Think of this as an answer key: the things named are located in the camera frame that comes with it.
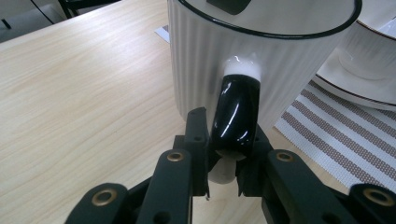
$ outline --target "black mug rim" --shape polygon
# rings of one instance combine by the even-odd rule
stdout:
[[[185,6],[192,12],[194,12],[196,15],[202,17],[203,19],[205,19],[207,21],[214,22],[217,25],[223,26],[225,28],[228,28],[228,29],[240,32],[240,33],[245,33],[248,35],[257,35],[257,36],[262,36],[262,37],[267,37],[267,38],[276,38],[276,39],[314,39],[314,38],[319,38],[319,37],[324,37],[324,36],[329,36],[329,35],[334,35],[334,34],[340,33],[342,31],[344,31],[346,28],[348,28],[350,25],[352,25],[352,23],[358,19],[359,15],[361,14],[361,6],[362,6],[361,0],[354,0],[355,8],[354,8],[353,13],[349,17],[349,19],[346,20],[341,25],[339,25],[335,28],[332,28],[331,30],[314,33],[314,34],[308,34],[308,35],[281,35],[281,34],[272,34],[272,33],[254,31],[254,30],[250,30],[247,28],[237,26],[237,25],[233,25],[226,21],[221,21],[221,20],[218,20],[212,16],[205,14],[203,11],[200,11],[196,7],[193,7],[191,4],[189,4],[187,2],[187,0],[178,0],[178,2],[180,2],[183,6]]]

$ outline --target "gray striped mat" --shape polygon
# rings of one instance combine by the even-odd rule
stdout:
[[[396,192],[395,112],[354,105],[311,81],[276,127],[346,187]]]

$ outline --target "white saucer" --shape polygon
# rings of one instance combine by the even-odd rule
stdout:
[[[396,77],[368,80],[350,74],[338,61],[337,49],[312,80],[326,91],[352,103],[396,111]]]

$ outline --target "wooden table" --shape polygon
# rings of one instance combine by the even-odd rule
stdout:
[[[64,223],[89,189],[152,175],[184,134],[172,83],[166,1],[125,0],[0,44],[0,223]],[[276,130],[327,185],[347,192]],[[193,223],[263,223],[235,183],[194,198]]]

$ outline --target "chair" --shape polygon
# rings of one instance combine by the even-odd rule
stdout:
[[[59,4],[64,11],[64,15],[67,19],[72,18],[70,12],[72,12],[73,16],[78,16],[78,10],[87,8],[87,7],[98,7],[101,5],[111,4],[118,2],[120,0],[58,0]]]

